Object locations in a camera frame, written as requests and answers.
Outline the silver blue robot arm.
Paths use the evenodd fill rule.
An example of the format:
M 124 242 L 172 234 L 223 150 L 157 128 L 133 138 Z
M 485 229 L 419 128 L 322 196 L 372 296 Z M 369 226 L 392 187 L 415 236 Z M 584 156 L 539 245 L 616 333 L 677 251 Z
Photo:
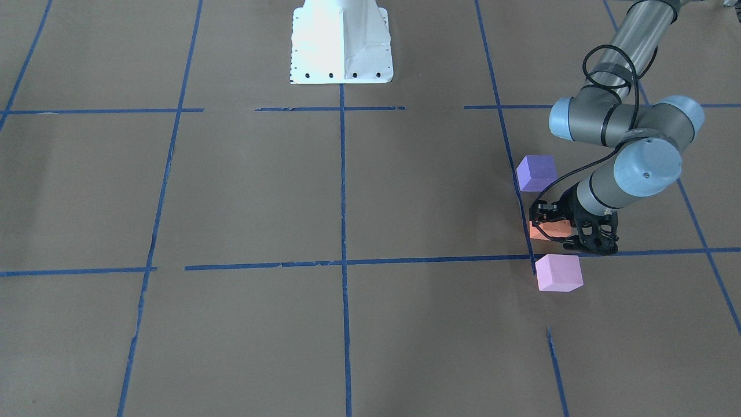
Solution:
M 615 254 L 619 210 L 662 192 L 682 174 L 683 153 L 706 119 L 702 106 L 674 95 L 643 108 L 640 81 L 684 5 L 683 1 L 632 3 L 611 42 L 596 46 L 583 58 L 585 83 L 577 95 L 560 98 L 551 108 L 551 134 L 611 151 L 588 164 L 591 173 L 558 201 L 537 199 L 530 206 L 530 221 L 537 229 L 569 222 L 571 236 L 546 236 L 566 250 Z

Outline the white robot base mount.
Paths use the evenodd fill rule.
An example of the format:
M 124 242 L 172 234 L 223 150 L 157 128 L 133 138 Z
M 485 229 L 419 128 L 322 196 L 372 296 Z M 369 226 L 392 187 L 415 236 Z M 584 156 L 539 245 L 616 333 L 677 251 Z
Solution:
M 293 11 L 292 24 L 291 84 L 394 79 L 389 15 L 376 1 L 305 1 Z

